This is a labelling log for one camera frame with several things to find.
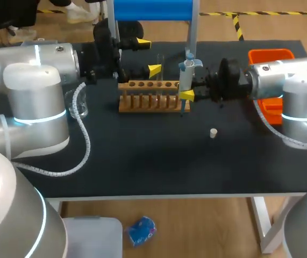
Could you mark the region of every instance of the person's shoe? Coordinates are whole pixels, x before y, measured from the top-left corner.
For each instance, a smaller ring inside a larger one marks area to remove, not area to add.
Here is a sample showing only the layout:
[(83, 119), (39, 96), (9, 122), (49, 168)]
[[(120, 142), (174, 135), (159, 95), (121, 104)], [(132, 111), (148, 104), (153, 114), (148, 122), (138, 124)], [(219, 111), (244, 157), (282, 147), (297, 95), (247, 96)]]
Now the person's shoe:
[(9, 43), (15, 44), (23, 41), (31, 41), (36, 39), (37, 32), (35, 30), (30, 30), (27, 28), (19, 28), (18, 30), (8, 31)]
[(96, 17), (91, 12), (88, 12), (79, 6), (67, 11), (67, 22), (71, 24), (87, 23), (94, 19), (96, 19)]

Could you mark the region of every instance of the white table leg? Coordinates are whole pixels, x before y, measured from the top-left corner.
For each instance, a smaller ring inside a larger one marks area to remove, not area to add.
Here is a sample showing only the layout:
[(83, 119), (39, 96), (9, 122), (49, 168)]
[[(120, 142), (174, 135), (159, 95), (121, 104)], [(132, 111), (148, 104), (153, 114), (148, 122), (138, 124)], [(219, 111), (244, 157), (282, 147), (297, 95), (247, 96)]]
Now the white table leg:
[(47, 199), (51, 206), (61, 215), (62, 202), (54, 199)]
[(256, 224), (260, 236), (260, 246), (263, 254), (271, 254), (279, 247), (283, 240), (283, 222), (293, 205), (300, 199), (300, 196), (286, 197), (284, 204), (279, 211), (279, 217), (270, 224), (269, 215), (264, 197), (252, 197), (251, 202), (254, 209)]

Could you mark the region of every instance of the blue plastic bag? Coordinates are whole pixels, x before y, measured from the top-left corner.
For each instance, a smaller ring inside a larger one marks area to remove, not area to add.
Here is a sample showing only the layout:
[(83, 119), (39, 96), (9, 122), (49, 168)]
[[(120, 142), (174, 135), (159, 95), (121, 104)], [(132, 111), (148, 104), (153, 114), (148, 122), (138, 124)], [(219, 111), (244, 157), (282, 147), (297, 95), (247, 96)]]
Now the blue plastic bag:
[(134, 247), (140, 246), (157, 231), (155, 223), (149, 217), (142, 217), (133, 226), (127, 228), (128, 236)]

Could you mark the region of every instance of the wooden floor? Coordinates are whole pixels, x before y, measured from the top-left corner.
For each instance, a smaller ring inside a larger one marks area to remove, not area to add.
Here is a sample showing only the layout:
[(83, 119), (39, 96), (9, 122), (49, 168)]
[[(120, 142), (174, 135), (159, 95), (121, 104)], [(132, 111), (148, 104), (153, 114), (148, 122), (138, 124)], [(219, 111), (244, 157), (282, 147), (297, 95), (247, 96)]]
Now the wooden floor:
[[(83, 0), (75, 3), (87, 7)], [(39, 8), (58, 9), (48, 0), (42, 0)], [(307, 11), (307, 1), (201, 0), (201, 11)], [(239, 23), (246, 40), (301, 40), (307, 50), (307, 16), (240, 16)], [(187, 35), (184, 22), (142, 24), (145, 38), (152, 41), (184, 41)], [(92, 41), (90, 24), (68, 25), (65, 15), (40, 14), (35, 29), (45, 39)], [(237, 40), (232, 19), (200, 17), (198, 39)], [(0, 41), (6, 42), (5, 32), (0, 32)], [(270, 216), (282, 201), (283, 197), (266, 198)], [(156, 222), (156, 236), (143, 246), (134, 249), (124, 238), (124, 258), (285, 257), (282, 248), (270, 256), (260, 254), (251, 207), (245, 198), (71, 202), (63, 209), (65, 217), (92, 215), (118, 218), (124, 228), (143, 215)]]

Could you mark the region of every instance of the small white cylinder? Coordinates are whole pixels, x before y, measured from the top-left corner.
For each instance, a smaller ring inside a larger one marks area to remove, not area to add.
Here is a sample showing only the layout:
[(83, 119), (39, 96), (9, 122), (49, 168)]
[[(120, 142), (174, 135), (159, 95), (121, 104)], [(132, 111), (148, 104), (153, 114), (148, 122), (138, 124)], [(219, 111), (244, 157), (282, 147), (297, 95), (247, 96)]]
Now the small white cylinder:
[(215, 128), (212, 128), (211, 131), (210, 131), (210, 137), (211, 138), (215, 138), (215, 136), (217, 135), (218, 133), (218, 130), (215, 129)]

